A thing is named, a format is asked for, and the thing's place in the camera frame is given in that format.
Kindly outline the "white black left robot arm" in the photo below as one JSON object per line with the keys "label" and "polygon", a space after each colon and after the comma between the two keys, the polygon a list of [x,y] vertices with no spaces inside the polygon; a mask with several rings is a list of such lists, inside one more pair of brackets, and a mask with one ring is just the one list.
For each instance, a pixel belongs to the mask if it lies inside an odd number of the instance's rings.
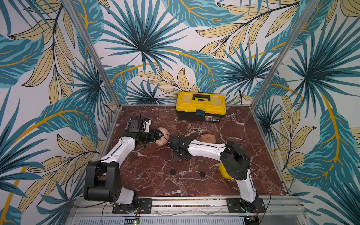
{"label": "white black left robot arm", "polygon": [[100,161],[86,167],[83,197],[87,201],[135,205],[135,192],[122,187],[120,167],[129,153],[139,144],[160,140],[164,133],[159,129],[149,132],[126,132],[118,143]]}

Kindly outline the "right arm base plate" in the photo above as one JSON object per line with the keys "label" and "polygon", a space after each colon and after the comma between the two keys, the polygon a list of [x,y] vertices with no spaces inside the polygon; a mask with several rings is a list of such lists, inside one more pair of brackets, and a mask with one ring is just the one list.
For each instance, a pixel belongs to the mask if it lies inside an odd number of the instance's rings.
{"label": "right arm base plate", "polygon": [[227,198],[229,213],[265,213],[266,206],[262,198],[256,198],[253,202],[247,202],[242,198]]}

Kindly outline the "light pink piggy bank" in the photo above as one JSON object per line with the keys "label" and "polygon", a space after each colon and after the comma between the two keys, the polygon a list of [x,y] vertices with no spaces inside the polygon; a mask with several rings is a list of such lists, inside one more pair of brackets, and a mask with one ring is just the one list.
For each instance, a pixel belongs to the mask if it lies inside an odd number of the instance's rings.
{"label": "light pink piggy bank", "polygon": [[155,141],[155,144],[158,146],[167,145],[171,136],[170,132],[164,127],[159,127],[158,132],[160,138]]}

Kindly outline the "dark pink piggy bank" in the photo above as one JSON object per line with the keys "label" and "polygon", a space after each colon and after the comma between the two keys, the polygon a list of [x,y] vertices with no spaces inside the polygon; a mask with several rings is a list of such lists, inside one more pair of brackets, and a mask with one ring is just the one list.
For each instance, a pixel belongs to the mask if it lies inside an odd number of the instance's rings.
{"label": "dark pink piggy bank", "polygon": [[216,144],[215,136],[212,134],[203,134],[198,139],[200,142]]}

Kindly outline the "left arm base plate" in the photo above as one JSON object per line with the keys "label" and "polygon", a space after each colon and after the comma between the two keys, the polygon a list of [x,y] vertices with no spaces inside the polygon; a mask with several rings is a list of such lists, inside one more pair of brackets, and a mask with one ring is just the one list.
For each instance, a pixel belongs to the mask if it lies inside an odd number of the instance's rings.
{"label": "left arm base plate", "polygon": [[152,199],[135,197],[130,204],[116,203],[113,206],[112,214],[151,214]]}

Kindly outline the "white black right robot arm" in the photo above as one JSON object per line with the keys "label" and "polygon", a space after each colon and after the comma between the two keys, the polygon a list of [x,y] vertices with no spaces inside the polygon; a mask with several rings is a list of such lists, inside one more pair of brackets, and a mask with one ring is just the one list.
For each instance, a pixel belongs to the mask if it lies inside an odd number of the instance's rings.
{"label": "white black right robot arm", "polygon": [[219,161],[223,166],[222,173],[236,180],[241,199],[248,203],[256,200],[257,191],[252,182],[250,158],[235,142],[216,144],[171,136],[167,145],[180,160],[199,156]]}

